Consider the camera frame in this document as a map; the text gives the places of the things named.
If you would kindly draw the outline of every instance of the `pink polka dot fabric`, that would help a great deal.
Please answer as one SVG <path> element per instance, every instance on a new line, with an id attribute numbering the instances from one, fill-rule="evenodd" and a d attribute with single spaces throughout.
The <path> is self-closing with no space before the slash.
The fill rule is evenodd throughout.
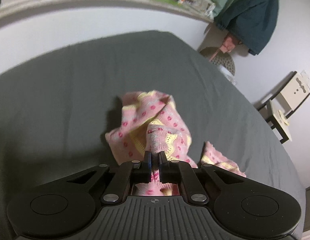
<path id="1" fill-rule="evenodd" d="M 177 185 L 160 183 L 156 161 L 157 153 L 164 151 L 168 160 L 185 161 L 197 168 L 187 155 L 191 135 L 176 111 L 173 97 L 158 91 L 130 92 L 123 96 L 122 103 L 121 126 L 105 135 L 117 163 L 142 160 L 146 150 L 152 152 L 151 182 L 137 184 L 135 195 L 179 195 Z M 234 165 L 238 168 L 232 161 L 229 161 L 229 165 L 218 163 L 228 159 L 213 150 L 210 143 L 206 143 L 205 149 L 202 163 L 208 160 L 224 169 Z"/>

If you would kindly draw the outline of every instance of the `mattress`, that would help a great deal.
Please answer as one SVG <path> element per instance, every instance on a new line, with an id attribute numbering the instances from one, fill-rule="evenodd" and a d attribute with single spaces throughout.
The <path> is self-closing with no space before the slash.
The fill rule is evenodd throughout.
<path id="1" fill-rule="evenodd" d="M 196 162 L 210 141 L 248 178 L 295 197 L 301 238 L 305 189 L 270 127 L 216 66 L 173 34 L 149 31 L 69 46 L 0 75 L 0 239 L 14 237 L 5 209 L 15 193 L 115 166 L 104 134 L 120 126 L 119 97 L 151 90 L 173 95 Z"/>

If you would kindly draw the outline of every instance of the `pink garment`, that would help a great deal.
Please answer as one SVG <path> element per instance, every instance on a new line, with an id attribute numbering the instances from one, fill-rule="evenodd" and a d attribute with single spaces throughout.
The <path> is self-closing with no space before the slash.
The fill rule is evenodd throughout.
<path id="1" fill-rule="evenodd" d="M 196 163 L 187 156 L 191 135 L 176 111 L 172 96 L 158 91 L 131 92 L 122 98 L 122 124 L 105 135 L 114 158 L 120 165 L 126 161 L 143 160 L 144 152 L 164 151 L 167 160 Z M 206 142 L 202 163 L 210 163 L 245 176 L 236 163 L 228 160 L 213 145 Z M 159 182 L 159 171 L 153 161 L 151 182 L 136 185 L 135 195 L 178 195 L 178 186 Z"/>

